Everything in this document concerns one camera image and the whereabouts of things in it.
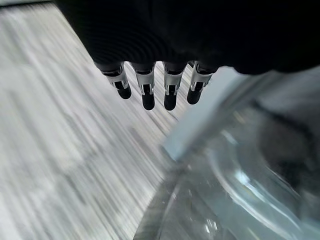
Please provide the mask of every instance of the black glove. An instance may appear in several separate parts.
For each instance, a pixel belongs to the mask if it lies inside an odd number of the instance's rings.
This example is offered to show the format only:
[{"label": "black glove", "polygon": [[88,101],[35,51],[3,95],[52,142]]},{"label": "black glove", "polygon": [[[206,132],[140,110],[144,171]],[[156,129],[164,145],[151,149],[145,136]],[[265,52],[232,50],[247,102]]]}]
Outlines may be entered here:
[{"label": "black glove", "polygon": [[242,74],[296,72],[318,65],[317,1],[57,0],[97,67],[123,98],[123,69],[135,69],[146,109],[152,109],[153,67],[165,66],[165,106],[176,104],[181,74],[196,61],[191,104],[221,66]]}]

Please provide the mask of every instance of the wooden floor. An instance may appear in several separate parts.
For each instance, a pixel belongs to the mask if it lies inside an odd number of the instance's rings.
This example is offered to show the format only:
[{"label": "wooden floor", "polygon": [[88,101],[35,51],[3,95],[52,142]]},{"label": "wooden floor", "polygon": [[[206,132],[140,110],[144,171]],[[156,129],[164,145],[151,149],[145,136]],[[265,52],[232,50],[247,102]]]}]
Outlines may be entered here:
[{"label": "wooden floor", "polygon": [[130,240],[165,171],[159,146],[186,110],[146,111],[126,65],[121,99],[54,5],[0,10],[0,239]]}]

